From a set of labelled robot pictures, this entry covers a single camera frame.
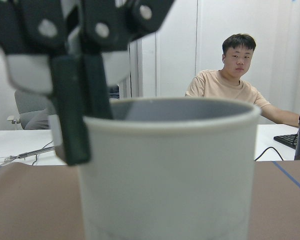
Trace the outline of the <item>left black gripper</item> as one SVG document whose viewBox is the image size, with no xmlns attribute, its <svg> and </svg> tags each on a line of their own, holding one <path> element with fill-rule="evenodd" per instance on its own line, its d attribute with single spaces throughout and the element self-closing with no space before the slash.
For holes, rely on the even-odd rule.
<svg viewBox="0 0 300 240">
<path fill-rule="evenodd" d="M 79 31 L 86 53 L 123 51 L 156 32 L 171 0 L 0 0 L 0 47 L 7 55 L 68 54 L 70 35 Z M 113 119 L 102 56 L 84 54 L 87 113 Z"/>
</svg>

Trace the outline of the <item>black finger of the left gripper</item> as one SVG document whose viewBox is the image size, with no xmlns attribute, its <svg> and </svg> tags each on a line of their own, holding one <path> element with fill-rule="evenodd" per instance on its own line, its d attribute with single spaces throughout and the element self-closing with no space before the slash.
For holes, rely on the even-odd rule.
<svg viewBox="0 0 300 240">
<path fill-rule="evenodd" d="M 79 59 L 58 56 L 51 61 L 56 113 L 49 117 L 56 155 L 69 166 L 90 160 L 89 138 L 83 120 L 83 98 L 79 85 Z"/>
</svg>

